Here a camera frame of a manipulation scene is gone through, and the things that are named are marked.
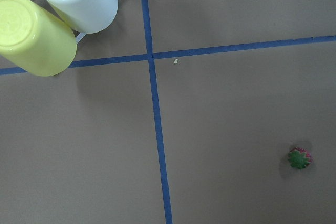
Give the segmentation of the yellow upturned cup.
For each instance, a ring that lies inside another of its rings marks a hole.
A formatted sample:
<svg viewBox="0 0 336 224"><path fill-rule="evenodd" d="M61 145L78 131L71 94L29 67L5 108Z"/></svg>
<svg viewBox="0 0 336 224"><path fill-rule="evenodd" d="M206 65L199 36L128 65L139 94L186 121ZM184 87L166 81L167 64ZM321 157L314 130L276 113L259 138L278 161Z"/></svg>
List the yellow upturned cup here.
<svg viewBox="0 0 336 224"><path fill-rule="evenodd" d="M1 0L1 56L40 77L57 75L73 62L74 33L31 0Z"/></svg>

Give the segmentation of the red strawberry on table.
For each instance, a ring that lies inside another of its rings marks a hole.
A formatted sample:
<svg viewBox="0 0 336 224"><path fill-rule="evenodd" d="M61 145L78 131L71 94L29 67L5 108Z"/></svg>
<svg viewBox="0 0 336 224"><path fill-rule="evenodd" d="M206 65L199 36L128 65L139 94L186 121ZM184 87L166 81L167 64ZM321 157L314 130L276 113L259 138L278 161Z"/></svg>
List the red strawberry on table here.
<svg viewBox="0 0 336 224"><path fill-rule="evenodd" d="M292 168L302 170L313 163L313 157L306 149L295 147L288 152L288 162Z"/></svg>

